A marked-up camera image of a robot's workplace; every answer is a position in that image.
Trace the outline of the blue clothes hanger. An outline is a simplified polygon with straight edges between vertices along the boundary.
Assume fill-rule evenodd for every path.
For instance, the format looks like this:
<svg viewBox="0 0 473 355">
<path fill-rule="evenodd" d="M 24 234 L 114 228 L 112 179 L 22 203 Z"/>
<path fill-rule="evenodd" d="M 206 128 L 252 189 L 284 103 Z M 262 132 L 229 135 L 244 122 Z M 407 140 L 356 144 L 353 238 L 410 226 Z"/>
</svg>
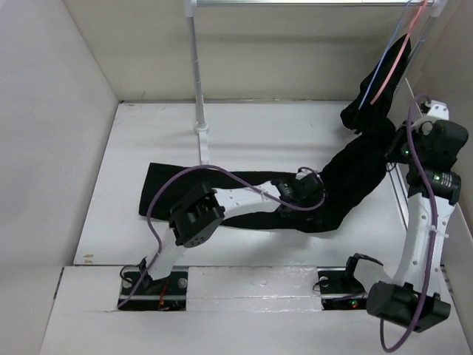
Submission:
<svg viewBox="0 0 473 355">
<path fill-rule="evenodd" d="M 412 0 L 409 0 L 409 1 L 407 1 L 406 4 L 404 5 L 404 9 L 403 9 L 403 11 L 402 11 L 402 13 L 401 13 L 401 15 L 400 15 L 400 17 L 399 17 L 399 19 L 398 19 L 396 25 L 395 25 L 395 29 L 393 30 L 392 35 L 391 35 L 391 37 L 390 37 L 390 39 L 389 39 L 389 41 L 388 41 L 388 43 L 387 43 L 387 45 L 386 45 L 386 47 L 385 47 L 385 49 L 384 49 L 384 52 L 383 52 L 383 54 L 381 55 L 381 58 L 380 58 L 380 60 L 379 60 L 379 62 L 378 62 L 378 64 L 377 64 L 377 66 L 376 66 L 376 68 L 374 69 L 374 71 L 373 71 L 373 73 L 372 73 L 372 77 L 371 77 L 370 82 L 369 82 L 369 84 L 368 84 L 368 86 L 367 86 L 367 89 L 366 89 L 366 91 L 365 91 L 365 93 L 364 93 L 364 96 L 363 96 L 363 98 L 361 99 L 360 104 L 358 105 L 358 110 L 360 110 L 360 109 L 363 107 L 364 102 L 366 101 L 367 96 L 368 96 L 369 93 L 370 93 L 370 90 L 371 90 L 371 87 L 372 87 L 372 85 L 373 85 L 373 82 L 374 82 L 374 80 L 375 80 L 375 78 L 376 78 L 376 76 L 377 76 L 377 74 L 378 74 L 378 71 L 379 71 L 380 68 L 381 68 L 381 65 L 382 65 L 382 63 L 383 63 L 383 61 L 384 61 L 384 59 L 385 59 L 385 56 L 386 56 L 386 54 L 387 54 L 389 48 L 392 46 L 392 43 L 393 43 L 393 41 L 395 40 L 395 38 L 396 38 L 396 36 L 397 36 L 397 34 L 398 34 L 398 31 L 399 31 L 400 28 L 401 28 L 401 25 L 403 24 L 403 18 L 404 18 L 404 16 L 405 16 L 405 13 L 406 13 L 408 7 L 410 6 L 410 3 L 411 3 L 411 2 L 412 2 Z"/>
</svg>

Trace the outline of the black trousers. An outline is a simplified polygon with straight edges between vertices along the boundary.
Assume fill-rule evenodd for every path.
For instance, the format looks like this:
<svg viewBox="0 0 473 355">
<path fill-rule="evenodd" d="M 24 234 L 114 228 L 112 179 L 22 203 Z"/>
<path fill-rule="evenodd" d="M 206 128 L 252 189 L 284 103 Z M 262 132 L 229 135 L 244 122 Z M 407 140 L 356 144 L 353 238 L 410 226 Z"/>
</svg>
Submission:
<svg viewBox="0 0 473 355">
<path fill-rule="evenodd" d="M 348 143 L 320 171 L 326 198 L 316 211 L 307 217 L 282 218 L 276 214 L 250 214 L 226 220 L 222 226 L 237 229 L 273 230 L 292 229 L 304 233 L 322 233 L 339 228 L 347 214 L 370 194 L 384 179 L 387 169 L 386 150 L 395 136 L 395 125 L 385 118 Z M 159 189 L 183 166 L 150 163 L 140 196 L 138 214 L 146 216 L 149 204 Z M 289 172 L 234 172 L 252 185 L 271 178 L 291 178 Z M 170 206 L 197 183 L 208 181 L 214 187 L 235 187 L 236 182 L 221 172 L 199 169 L 173 182 L 160 196 L 152 210 L 152 218 L 166 220 Z"/>
</svg>

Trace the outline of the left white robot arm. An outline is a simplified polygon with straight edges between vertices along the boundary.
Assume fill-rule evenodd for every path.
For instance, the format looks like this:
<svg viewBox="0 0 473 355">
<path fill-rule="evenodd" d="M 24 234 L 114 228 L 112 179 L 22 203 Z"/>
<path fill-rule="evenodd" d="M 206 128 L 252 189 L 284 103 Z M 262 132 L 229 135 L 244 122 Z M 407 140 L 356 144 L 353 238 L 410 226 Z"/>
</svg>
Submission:
<svg viewBox="0 0 473 355">
<path fill-rule="evenodd" d="M 155 237 L 156 250 L 139 264 L 138 281 L 145 291 L 160 291 L 185 251 L 207 242 L 226 220 L 250 214 L 307 217 L 327 196 L 316 172 L 300 172 L 259 185 L 231 172 L 225 175 L 236 182 L 235 187 L 214 187 L 202 181 L 170 206 L 166 231 Z"/>
</svg>

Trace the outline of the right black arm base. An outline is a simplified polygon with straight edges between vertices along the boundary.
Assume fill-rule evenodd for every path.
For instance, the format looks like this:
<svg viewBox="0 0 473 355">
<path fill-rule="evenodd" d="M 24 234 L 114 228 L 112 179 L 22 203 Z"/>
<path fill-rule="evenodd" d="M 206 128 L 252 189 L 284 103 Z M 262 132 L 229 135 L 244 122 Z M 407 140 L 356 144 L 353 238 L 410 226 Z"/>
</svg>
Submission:
<svg viewBox="0 0 473 355">
<path fill-rule="evenodd" d="M 367 292 L 343 269 L 319 269 L 313 290 L 321 297 L 323 311 L 358 311 L 367 309 Z"/>
</svg>

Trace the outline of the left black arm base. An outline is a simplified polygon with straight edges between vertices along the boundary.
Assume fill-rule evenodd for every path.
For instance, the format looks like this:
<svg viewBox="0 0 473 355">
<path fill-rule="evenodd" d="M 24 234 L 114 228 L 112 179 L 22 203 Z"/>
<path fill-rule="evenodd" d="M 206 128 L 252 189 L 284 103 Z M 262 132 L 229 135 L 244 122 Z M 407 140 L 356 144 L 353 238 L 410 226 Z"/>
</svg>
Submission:
<svg viewBox="0 0 473 355">
<path fill-rule="evenodd" d="M 143 281 L 136 292 L 124 302 L 140 278 L 132 266 L 120 271 L 121 285 L 117 308 L 120 311 L 184 311 L 186 309 L 188 268 L 173 268 L 170 275 L 158 281 Z"/>
</svg>

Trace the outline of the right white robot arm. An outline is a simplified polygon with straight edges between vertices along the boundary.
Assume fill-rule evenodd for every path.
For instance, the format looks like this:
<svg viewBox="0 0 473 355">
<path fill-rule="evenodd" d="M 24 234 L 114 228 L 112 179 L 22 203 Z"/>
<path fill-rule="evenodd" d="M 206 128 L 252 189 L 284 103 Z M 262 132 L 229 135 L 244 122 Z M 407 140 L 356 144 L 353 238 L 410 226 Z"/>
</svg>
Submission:
<svg viewBox="0 0 473 355">
<path fill-rule="evenodd" d="M 452 172 L 468 130 L 449 119 L 445 103 L 426 99 L 423 115 L 407 118 L 397 131 L 387 160 L 409 167 L 409 222 L 394 277 L 375 258 L 349 257 L 341 281 L 350 291 L 367 292 L 367 312 L 380 320 L 421 333 L 449 317 L 440 298 L 440 259 L 446 227 L 459 200 L 461 178 Z"/>
</svg>

